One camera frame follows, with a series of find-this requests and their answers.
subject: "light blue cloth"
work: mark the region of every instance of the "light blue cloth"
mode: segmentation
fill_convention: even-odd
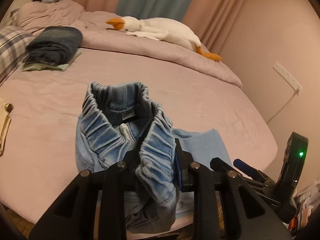
[[[130,121],[128,117],[132,116],[136,119]],[[137,192],[124,193],[126,227],[134,233],[164,232],[175,221],[180,192],[173,168],[174,138],[179,138],[182,149],[204,165],[214,157],[231,163],[216,130],[203,134],[172,130],[171,119],[148,97],[148,88],[141,82],[118,86],[91,82],[76,129],[79,170],[102,171],[123,160],[150,122],[136,169],[141,185]],[[177,212],[190,210],[191,201],[190,195],[182,198]]]

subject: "goose toy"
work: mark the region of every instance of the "goose toy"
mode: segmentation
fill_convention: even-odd
[[[113,25],[116,31],[124,32],[129,36],[170,42],[214,61],[222,60],[217,54],[203,52],[198,36],[188,26],[176,20],[168,18],[138,20],[131,16],[125,16],[110,19],[106,23]]]

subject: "folded beige cloth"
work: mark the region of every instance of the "folded beige cloth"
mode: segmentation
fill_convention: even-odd
[[[11,122],[9,113],[12,109],[12,104],[6,103],[0,98],[0,156],[2,156],[4,152],[5,137],[7,136],[9,124]]]

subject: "folded clothes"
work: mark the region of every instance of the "folded clothes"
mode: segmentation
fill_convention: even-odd
[[[21,70],[22,71],[33,71],[33,70],[50,69],[50,70],[65,71],[80,54],[81,54],[81,49],[78,49],[76,54],[74,54],[74,56],[72,57],[72,59],[68,63],[62,64],[62,65],[57,65],[57,66],[43,64],[43,63],[31,63],[31,64],[23,63]]]
[[[126,227],[133,233],[168,231],[175,221],[180,191],[174,171],[174,138],[202,164],[214,157],[230,163],[216,130],[201,134],[172,129],[171,119],[149,98],[141,82],[118,86],[91,82],[76,128],[79,170],[103,171],[123,160],[148,128],[135,171],[140,186],[137,192],[124,192]]]
[[[44,29],[26,47],[26,64],[42,63],[63,65],[68,63],[82,41],[82,33],[72,27],[50,26]]]
[[[4,142],[11,122],[9,113],[12,109],[12,104],[3,101],[3,99],[0,98],[0,156],[4,153]]]

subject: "plaid pillow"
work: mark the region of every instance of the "plaid pillow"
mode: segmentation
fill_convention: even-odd
[[[26,46],[33,40],[30,33],[17,26],[0,30],[0,86],[15,71],[25,56]]]

